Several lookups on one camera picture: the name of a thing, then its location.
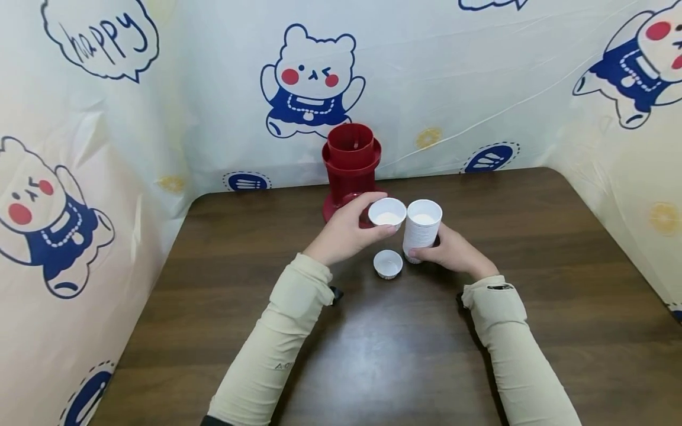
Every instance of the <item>white paper cup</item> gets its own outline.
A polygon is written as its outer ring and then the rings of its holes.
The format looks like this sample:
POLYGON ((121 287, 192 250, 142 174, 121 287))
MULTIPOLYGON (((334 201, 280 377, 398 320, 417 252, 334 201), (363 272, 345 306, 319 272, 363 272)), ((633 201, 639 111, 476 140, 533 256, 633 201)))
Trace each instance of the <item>white paper cup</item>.
POLYGON ((402 240, 402 251, 408 262, 418 264, 420 260, 411 258, 412 249, 431 247, 438 236, 438 228, 443 218, 441 206, 431 200, 417 200, 407 207, 407 225, 402 240))
POLYGON ((400 225, 407 216, 407 208, 402 201, 386 197, 370 206, 368 216, 375 226, 393 225, 396 229, 400 229, 400 225))
POLYGON ((393 279, 402 270, 402 257, 393 250, 381 250, 374 257, 374 270, 383 279, 393 279))

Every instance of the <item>left hand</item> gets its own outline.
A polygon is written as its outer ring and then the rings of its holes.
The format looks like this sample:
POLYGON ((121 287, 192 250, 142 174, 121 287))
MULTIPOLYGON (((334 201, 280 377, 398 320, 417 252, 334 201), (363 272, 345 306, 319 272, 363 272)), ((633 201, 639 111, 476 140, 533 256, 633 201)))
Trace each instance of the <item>left hand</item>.
POLYGON ((361 229, 360 215, 368 205, 382 198, 385 192, 366 192, 336 211, 322 232, 303 251, 306 256, 325 266, 353 257, 363 248, 395 234, 395 226, 382 225, 361 229))

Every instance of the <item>red shaker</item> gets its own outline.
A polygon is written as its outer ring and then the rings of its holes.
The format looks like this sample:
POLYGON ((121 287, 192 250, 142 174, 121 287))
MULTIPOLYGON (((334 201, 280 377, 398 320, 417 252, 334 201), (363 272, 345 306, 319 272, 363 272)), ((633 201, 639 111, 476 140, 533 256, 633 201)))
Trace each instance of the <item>red shaker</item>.
MULTIPOLYGON (((325 222, 348 201, 363 192, 375 191, 374 170, 381 161, 381 144, 372 130, 347 123, 333 128, 322 148, 330 194, 323 205, 325 222)), ((361 226, 371 227, 367 221, 361 226)))

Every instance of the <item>beige arm sleeve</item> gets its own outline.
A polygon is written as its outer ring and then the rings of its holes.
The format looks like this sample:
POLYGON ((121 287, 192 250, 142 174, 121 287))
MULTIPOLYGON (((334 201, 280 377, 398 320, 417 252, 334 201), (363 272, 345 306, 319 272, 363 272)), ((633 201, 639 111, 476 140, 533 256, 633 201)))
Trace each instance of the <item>beige arm sleeve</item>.
POLYGON ((464 287, 476 333, 492 359, 511 426, 579 426, 566 391, 535 342, 526 309, 502 275, 464 287))
POLYGON ((282 272, 261 319, 211 400, 208 415, 234 426, 267 425, 303 341, 333 302, 324 265, 299 254, 282 272))

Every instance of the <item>hand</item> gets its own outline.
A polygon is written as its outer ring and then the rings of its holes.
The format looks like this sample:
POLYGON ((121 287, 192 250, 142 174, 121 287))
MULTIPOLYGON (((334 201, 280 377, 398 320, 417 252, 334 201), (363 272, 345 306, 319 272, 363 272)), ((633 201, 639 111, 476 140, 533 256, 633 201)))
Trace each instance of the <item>hand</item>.
POLYGON ((370 244, 396 233, 396 227, 382 225, 360 229, 360 215, 368 205, 382 198, 385 192, 366 192, 336 211, 322 232, 303 251, 303 254, 324 264, 346 260, 370 244))
POLYGON ((464 239, 459 232, 441 224, 438 236, 441 239, 438 247, 412 249, 409 253, 410 257, 437 263, 450 271, 466 272, 476 281, 500 274, 495 264, 464 239))

